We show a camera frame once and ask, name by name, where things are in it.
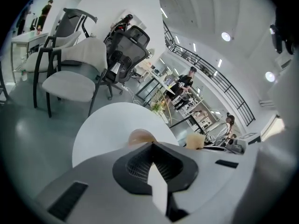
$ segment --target chair seat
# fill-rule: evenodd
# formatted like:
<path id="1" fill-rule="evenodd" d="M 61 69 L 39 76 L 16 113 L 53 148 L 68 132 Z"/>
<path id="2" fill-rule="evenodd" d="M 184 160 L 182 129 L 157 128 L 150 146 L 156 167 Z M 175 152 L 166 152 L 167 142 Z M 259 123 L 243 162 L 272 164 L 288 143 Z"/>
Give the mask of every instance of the chair seat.
<path id="1" fill-rule="evenodd" d="M 48 93 L 72 101 L 88 102 L 93 98 L 95 83 L 71 71 L 59 71 L 48 77 L 43 85 Z"/>
<path id="2" fill-rule="evenodd" d="M 26 70 L 28 73 L 33 73 L 36 68 L 38 52 L 31 54 L 27 61 L 22 65 L 22 70 Z M 47 72 L 49 66 L 49 55 L 48 53 L 43 53 L 41 63 L 39 66 L 39 72 Z M 53 62 L 54 69 L 57 67 L 57 61 Z"/>

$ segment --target black shirt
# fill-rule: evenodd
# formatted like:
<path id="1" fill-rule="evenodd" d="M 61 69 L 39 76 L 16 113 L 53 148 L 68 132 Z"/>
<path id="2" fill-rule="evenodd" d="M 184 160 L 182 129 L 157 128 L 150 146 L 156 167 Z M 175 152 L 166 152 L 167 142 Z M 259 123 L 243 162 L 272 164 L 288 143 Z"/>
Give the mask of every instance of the black shirt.
<path id="1" fill-rule="evenodd" d="M 192 84 L 193 84 L 192 77 L 180 75 L 178 82 L 171 88 L 171 90 L 174 93 L 176 93 L 180 89 L 178 85 L 181 82 L 184 83 L 184 85 L 183 85 L 184 87 L 192 86 Z"/>

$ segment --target metal railing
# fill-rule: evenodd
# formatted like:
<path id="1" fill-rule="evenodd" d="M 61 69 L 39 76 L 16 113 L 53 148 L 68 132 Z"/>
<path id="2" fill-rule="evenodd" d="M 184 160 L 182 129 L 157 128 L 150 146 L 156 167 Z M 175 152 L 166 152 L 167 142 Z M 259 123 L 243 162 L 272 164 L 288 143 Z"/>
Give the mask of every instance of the metal railing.
<path id="1" fill-rule="evenodd" d="M 178 56 L 184 58 L 191 65 L 195 66 L 205 75 L 207 75 L 234 104 L 241 117 L 243 118 L 246 126 L 250 125 L 252 121 L 256 120 L 246 101 L 240 95 L 238 90 L 225 78 L 225 76 L 222 75 L 209 62 L 205 61 L 197 54 L 185 49 L 184 47 L 177 45 L 165 22 L 163 23 L 165 44 L 168 47 L 168 49 L 173 53 L 177 54 Z"/>

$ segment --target white table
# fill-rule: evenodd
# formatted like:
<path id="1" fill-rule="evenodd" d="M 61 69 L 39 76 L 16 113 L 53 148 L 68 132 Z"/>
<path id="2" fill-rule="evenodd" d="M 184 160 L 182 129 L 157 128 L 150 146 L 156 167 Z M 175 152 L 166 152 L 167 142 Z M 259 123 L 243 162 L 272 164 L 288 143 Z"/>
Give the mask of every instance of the white table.
<path id="1" fill-rule="evenodd" d="M 73 147 L 72 166 L 126 147 L 136 129 L 149 131 L 159 142 L 178 145 L 169 127 L 152 111 L 132 103 L 114 103 L 95 111 L 81 126 Z"/>
<path id="2" fill-rule="evenodd" d="M 47 36 L 48 36 L 48 32 L 40 33 L 39 35 L 35 35 L 35 31 L 34 31 L 34 32 L 23 33 L 21 35 L 15 36 L 11 39 L 10 64 L 11 64 L 11 72 L 13 74 L 14 82 L 15 82 L 15 76 L 14 76 L 14 63 L 13 63 L 13 45 L 17 44 L 18 46 L 25 46 L 26 54 L 27 54 L 27 58 L 28 58 L 29 50 L 37 45 L 45 43 Z"/>

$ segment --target mesh chair back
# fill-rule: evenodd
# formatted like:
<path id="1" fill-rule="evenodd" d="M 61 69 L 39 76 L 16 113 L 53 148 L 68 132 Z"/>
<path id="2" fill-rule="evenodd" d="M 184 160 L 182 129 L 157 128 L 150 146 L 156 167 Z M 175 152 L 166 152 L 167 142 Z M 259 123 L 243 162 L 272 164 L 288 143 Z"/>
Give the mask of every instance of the mesh chair back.
<path id="1" fill-rule="evenodd" d="M 116 62 L 121 64 L 119 82 L 126 82 L 129 79 L 131 70 L 149 55 L 146 48 L 136 42 L 127 32 L 117 31 L 112 40 L 112 44 L 107 56 L 108 70 Z M 116 75 L 109 72 L 108 78 L 115 80 Z"/>
<path id="2" fill-rule="evenodd" d="M 145 48 L 150 42 L 150 37 L 139 27 L 132 26 L 126 31 L 136 42 L 139 42 Z"/>

